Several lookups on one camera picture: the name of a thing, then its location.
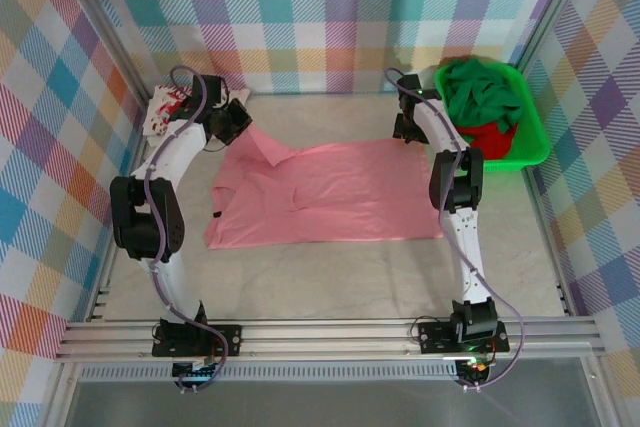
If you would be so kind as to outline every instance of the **green cloth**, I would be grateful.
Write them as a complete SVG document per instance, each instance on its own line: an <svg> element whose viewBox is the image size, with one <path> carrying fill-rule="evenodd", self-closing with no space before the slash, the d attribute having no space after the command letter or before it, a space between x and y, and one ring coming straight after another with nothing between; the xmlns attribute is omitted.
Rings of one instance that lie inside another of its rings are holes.
<svg viewBox="0 0 640 427"><path fill-rule="evenodd" d="M504 134L522 116L522 101L507 79L477 59L456 60L447 66L444 97L451 122L457 127L497 122L498 130Z"/></svg>

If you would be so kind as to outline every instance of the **plaid fabric backdrop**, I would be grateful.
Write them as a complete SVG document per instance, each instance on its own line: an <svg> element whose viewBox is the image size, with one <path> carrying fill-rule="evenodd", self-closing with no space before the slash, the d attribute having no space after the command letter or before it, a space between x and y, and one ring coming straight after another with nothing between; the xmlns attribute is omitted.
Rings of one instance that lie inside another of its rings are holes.
<svg viewBox="0 0 640 427"><path fill-rule="evenodd" d="M0 0L0 426L35 422L141 109L76 0Z"/></svg>
<svg viewBox="0 0 640 427"><path fill-rule="evenodd" d="M534 170L579 314L640 425L640 0L570 0L529 82L553 143Z"/></svg>
<svg viewBox="0 0 640 427"><path fill-rule="evenodd" d="M185 63L283 93L378 92L386 66L449 57L517 60L545 2L102 0L150 87Z"/></svg>

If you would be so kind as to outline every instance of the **red cloth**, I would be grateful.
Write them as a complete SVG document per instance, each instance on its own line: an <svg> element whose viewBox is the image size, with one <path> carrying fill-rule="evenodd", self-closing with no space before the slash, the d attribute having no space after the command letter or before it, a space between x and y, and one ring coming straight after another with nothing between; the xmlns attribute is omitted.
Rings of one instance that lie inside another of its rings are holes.
<svg viewBox="0 0 640 427"><path fill-rule="evenodd" d="M484 160L499 160L511 150L513 136L516 135L515 125L501 134L497 122L489 122L480 127L456 127L460 135L473 137L471 147L482 150Z"/></svg>

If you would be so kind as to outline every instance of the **green tray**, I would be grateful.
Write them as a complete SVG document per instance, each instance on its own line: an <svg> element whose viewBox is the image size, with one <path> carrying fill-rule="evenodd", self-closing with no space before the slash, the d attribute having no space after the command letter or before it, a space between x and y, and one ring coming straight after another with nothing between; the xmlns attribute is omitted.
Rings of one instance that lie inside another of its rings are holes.
<svg viewBox="0 0 640 427"><path fill-rule="evenodd" d="M516 172L528 165L538 165L546 160L551 152L551 143L538 116L533 103L531 91L524 77L518 70L507 64L483 62L483 65L495 69L511 84L511 89L524 103L522 118L518 122L518 130L513 138L511 150L501 160L487 160L485 172ZM436 72L436 88L445 104L444 84L447 81L446 66Z"/></svg>

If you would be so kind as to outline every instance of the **purple cable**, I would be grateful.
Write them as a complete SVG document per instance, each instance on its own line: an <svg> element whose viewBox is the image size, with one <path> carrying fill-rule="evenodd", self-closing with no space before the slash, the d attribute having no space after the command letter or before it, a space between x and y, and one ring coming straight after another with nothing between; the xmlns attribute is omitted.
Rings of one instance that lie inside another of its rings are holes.
<svg viewBox="0 0 640 427"><path fill-rule="evenodd" d="M389 83L391 85L393 85L395 88L397 88L401 92L404 92L405 94L408 94L408 95L410 95L412 97L415 97L420 102L423 102L427 107L429 107L429 109L431 109L431 111L436 115L436 117L438 117L442 121L442 124L444 125L445 130L447 131L447 133L449 134L449 137L451 138L451 141L453 142L453 145L456 148L456 159L453 162L453 168L451 169L451 172L449 172L449 177L447 178L447 184L446 184L446 187L444 189L445 192L449 192L449 190L451 189L451 186L453 185L453 178L455 177L456 170L458 170L458 167L460 166L460 160L462 159L462 148L460 147L460 144L456 140L456 135L453 132L450 123L447 122L447 120L444 118L444 116L440 113L440 111L438 109L436 109L433 106L433 104L431 104L427 99L422 97L420 94L417 94L416 92L413 92L413 91L411 91L409 89L405 89L400 84L398 84L395 80L392 80L391 77L389 76L389 72L396 72L396 73L398 73L400 75L404 75L404 72L402 72L402 71L400 71L400 70L398 70L398 69L396 69L394 67L391 67L391 68L388 68L388 69L386 69L384 71L384 76L387 79L387 81L389 81ZM515 307L513 307L509 302L507 302L502 297L500 297L500 295L498 295L498 293L489 286L489 284L484 279L484 277L482 275L480 275L480 272L478 271L476 266L473 265L473 263L467 258L466 254L462 251L462 249L458 245L458 242L456 241L454 236L450 232L448 232L447 229L445 229L444 220L443 220L442 214L444 213L444 206L445 206L446 200L447 199L444 196L443 196L442 199L440 199L440 210L438 211L438 222L440 223L440 229L442 230L442 233L443 233L444 237L447 239L447 242L449 242L449 245L456 251L456 254L458 254L460 259L462 259L462 261L465 264L467 264L467 266L469 267L469 270L471 271L471 274L476 276L476 279L478 279L478 282L480 282L480 284L485 289L487 289L487 292L489 292L492 297L497 299L499 302L502 302L502 304L504 304L511 312L513 312L513 314L518 319L518 323L520 324L520 332L521 332L520 344L518 345L518 349L516 350L516 353L513 356L513 359L511 359L511 362L509 362L507 367L505 367L505 369L499 375L497 375L496 377L494 377L490 381L482 384L481 386L480 385L478 385L478 386L473 385L472 386L472 387L476 387L478 392L479 392L480 391L480 387L489 387L489 386L495 384L496 382L500 381L501 379L503 379L509 373L509 371L513 368L513 366L516 364L518 359L520 358L520 355L522 354L522 350L524 348L524 339L525 339L524 319L520 315L520 312L518 312L515 309Z"/></svg>
<svg viewBox="0 0 640 427"><path fill-rule="evenodd" d="M156 224L158 225L158 230L160 231L160 247L158 248L158 253L156 254L155 258L151 261L149 265L149 270L151 272L151 279L153 280L153 285L156 289L156 292L158 293L158 296L160 297L160 300L165 305L165 307L169 310L169 312L171 312L173 315L178 317L180 320L186 322L187 324L191 324L195 327L211 332L222 342L223 353L222 353L220 362L218 363L218 367L215 369L213 375L211 375L211 377L206 382L200 385L198 389L195 386L193 387L193 392L197 394L199 391L204 390L209 385L211 385L214 379L220 374L220 371L222 370L222 368L224 367L224 364L227 361L227 356L229 354L229 344L227 343L227 339L224 337L224 335L222 335L222 333L220 333L218 330L206 324L201 324L200 322L196 322L195 320L190 319L185 314L177 310L169 300L169 297L163 291L162 286L160 285L160 278L158 276L157 264L158 262L161 261L162 254L164 253L164 250L167 246L167 236L165 233L165 227L162 222L162 218L160 217L160 212L158 211L158 207L156 206L156 203L153 201L153 197L151 196L151 187L150 187L151 175L155 170L156 162L162 155L162 152L164 152L167 146L171 142L173 142L173 140L176 137L178 137L182 132L185 131L185 129L189 128L189 126L191 126L191 124L195 122L195 119L198 117L198 115L200 115L200 112L202 112L207 102L207 88L202 76L198 72L193 70L191 67L187 67L186 65L176 65L169 72L169 75L171 76L171 80L174 82L174 84L175 84L175 79L173 77L173 74L178 69L187 70L191 72L195 78L198 79L198 82L200 82L200 84L202 85L202 100L200 101L200 106L198 107L198 109L194 112L194 114L191 117L189 117L189 120L187 120L187 122L185 122L185 124L180 128L178 128L174 133L169 134L170 137L165 142L160 144L158 149L154 152L153 156L151 157L151 162L149 163L149 167L147 168L147 171L144 176L144 195L146 197L147 203L149 204L149 207L151 208L151 213L153 214ZM212 353L212 357L213 357L215 354L215 348L213 346L212 346L212 351L213 351ZM182 384L182 377L178 378L178 386L180 387L180 389L182 389L183 393L187 391L186 387Z"/></svg>

